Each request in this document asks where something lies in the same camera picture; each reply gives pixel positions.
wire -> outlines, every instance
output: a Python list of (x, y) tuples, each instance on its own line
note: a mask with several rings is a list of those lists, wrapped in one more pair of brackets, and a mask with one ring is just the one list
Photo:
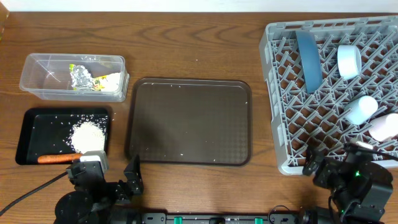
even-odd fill
[(269, 217), (271, 216), (271, 213), (276, 209), (276, 208), (279, 208), (279, 207), (283, 207), (283, 208), (286, 208), (288, 211), (290, 211), (290, 209), (289, 208), (287, 208), (285, 205), (277, 205), (277, 206), (275, 206), (273, 209), (271, 209), (271, 211), (268, 213), (268, 222), (270, 223), (270, 224), (274, 224), (274, 221), (272, 221)]
[(3, 210), (1, 210), (0, 212), (0, 217), (4, 214), (4, 212), (6, 212), (7, 210), (9, 210), (12, 206), (14, 206), (16, 203), (20, 202), (21, 200), (24, 200), (25, 198), (31, 196), (32, 194), (42, 190), (43, 188), (45, 188), (46, 186), (54, 183), (55, 181), (61, 179), (63, 176), (67, 175), (67, 172), (64, 172), (58, 176), (56, 176), (54, 179), (48, 181), (47, 183), (44, 183), (43, 185), (37, 187), (36, 189), (31, 190), (30, 192), (27, 192), (26, 194), (20, 196), (19, 198), (15, 199), (15, 201), (11, 202), (9, 205), (7, 205)]
[(373, 150), (370, 150), (370, 149), (361, 149), (359, 147), (356, 148), (355, 151), (376, 154), (376, 155), (384, 156), (384, 157), (386, 157), (388, 159), (392, 159), (392, 160), (398, 161), (398, 157), (392, 156), (392, 155), (384, 153), (384, 152), (373, 151)]
[(330, 218), (331, 218), (331, 221), (333, 222), (333, 224), (336, 224), (335, 216), (333, 215), (333, 209), (331, 208), (331, 199), (332, 199), (332, 196), (329, 196), (329, 200), (328, 200), (329, 214), (330, 214)]

wooden table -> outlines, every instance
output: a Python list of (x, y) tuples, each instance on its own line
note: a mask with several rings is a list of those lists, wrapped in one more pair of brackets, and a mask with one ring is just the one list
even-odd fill
[[(14, 160), (25, 111), (36, 106), (112, 109), (108, 182), (124, 180), (123, 147), (132, 85), (143, 77), (242, 80), (252, 90), (253, 157), (240, 168), (143, 164), (143, 208), (169, 213), (267, 213), (275, 205), (327, 206), (329, 191), (312, 179), (284, 176), (276, 165), (271, 110), (258, 51), (270, 22), (378, 16), (375, 14), (187, 14), (12, 12), (0, 43), (0, 208), (62, 173), (66, 165), (19, 166)], [(33, 52), (122, 55), (130, 73), (122, 103), (45, 101), (20, 91), (26, 56)], [(398, 178), (398, 169), (392, 169)], [(0, 223), (53, 223), (58, 200), (73, 191), (67, 177), (6, 212)], [(382, 220), (398, 222), (398, 194)]]

plastic bin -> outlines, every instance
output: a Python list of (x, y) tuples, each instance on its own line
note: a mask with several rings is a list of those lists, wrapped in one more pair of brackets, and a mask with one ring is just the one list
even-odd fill
[[(93, 78), (120, 73), (115, 91), (73, 90), (69, 65), (84, 65)], [(114, 55), (30, 54), (22, 71), (19, 88), (43, 100), (122, 102), (126, 99), (129, 74), (124, 58)]]
[[(305, 90), (295, 30), (313, 32), (320, 54), (323, 83), (314, 93)], [(361, 52), (361, 74), (340, 77), (339, 45), (356, 45)], [(262, 72), (268, 85), (272, 135), (277, 164), (285, 175), (301, 174), (309, 145), (337, 160), (345, 158), (343, 144), (357, 138), (379, 151), (398, 156), (398, 138), (378, 142), (368, 133), (371, 124), (352, 125), (344, 107), (369, 95), (379, 109), (370, 120), (398, 112), (398, 17), (368, 17), (268, 24), (259, 45)], [(384, 167), (398, 162), (374, 155)]]

white cup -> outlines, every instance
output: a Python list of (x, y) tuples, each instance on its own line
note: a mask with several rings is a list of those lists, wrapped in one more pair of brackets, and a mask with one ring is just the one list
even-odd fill
[(370, 122), (369, 134), (377, 141), (385, 141), (398, 134), (398, 114), (391, 113)]
[(362, 59), (359, 49), (352, 45), (338, 46), (337, 66), (340, 76), (345, 80), (359, 75), (362, 69)]
[(363, 124), (369, 119), (374, 112), (377, 111), (379, 105), (377, 101), (371, 96), (362, 96), (361, 98), (348, 103), (344, 110), (351, 109), (347, 114), (346, 119), (355, 125)]

white backdrop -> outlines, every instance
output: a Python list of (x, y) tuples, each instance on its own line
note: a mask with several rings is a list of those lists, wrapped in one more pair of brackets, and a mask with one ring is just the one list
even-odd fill
[(398, 12), (398, 0), (0, 0), (10, 11)]

